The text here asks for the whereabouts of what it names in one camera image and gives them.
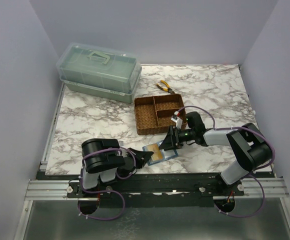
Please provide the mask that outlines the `gold credit card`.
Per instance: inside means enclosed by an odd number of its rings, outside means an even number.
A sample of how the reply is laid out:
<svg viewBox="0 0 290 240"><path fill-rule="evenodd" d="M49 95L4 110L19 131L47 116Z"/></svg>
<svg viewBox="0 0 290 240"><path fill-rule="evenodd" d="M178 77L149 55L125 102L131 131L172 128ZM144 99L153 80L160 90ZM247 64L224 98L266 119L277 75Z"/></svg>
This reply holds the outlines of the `gold credit card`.
<svg viewBox="0 0 290 240"><path fill-rule="evenodd" d="M163 160L164 156L163 156L161 150L157 146L152 147L150 149L150 151L153 152L153 155L151 156L152 162L159 162L159 161Z"/></svg>

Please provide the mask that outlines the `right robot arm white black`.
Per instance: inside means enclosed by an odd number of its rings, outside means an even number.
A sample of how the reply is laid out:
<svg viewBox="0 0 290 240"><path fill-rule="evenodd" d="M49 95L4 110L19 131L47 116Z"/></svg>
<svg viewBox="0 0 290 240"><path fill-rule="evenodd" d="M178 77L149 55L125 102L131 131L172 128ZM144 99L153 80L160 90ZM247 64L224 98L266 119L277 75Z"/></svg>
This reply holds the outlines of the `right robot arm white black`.
<svg viewBox="0 0 290 240"><path fill-rule="evenodd" d="M160 150L177 150L185 142L210 146L231 147L235 161L216 177L215 186L223 190L256 170L274 156L273 147L267 143L258 128L247 123L241 127L207 129L200 114L196 111L186 114L188 129L170 126Z"/></svg>

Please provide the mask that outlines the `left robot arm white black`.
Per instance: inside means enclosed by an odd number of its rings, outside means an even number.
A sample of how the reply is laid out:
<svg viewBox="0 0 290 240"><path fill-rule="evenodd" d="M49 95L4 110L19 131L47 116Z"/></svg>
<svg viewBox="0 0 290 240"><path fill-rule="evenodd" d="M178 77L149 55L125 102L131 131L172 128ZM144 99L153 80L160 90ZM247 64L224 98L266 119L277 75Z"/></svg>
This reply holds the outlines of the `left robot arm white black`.
<svg viewBox="0 0 290 240"><path fill-rule="evenodd" d="M119 141L92 138L81 144L82 167L80 181L84 190L97 187L99 182L130 178L151 159L153 151L138 151L121 147Z"/></svg>

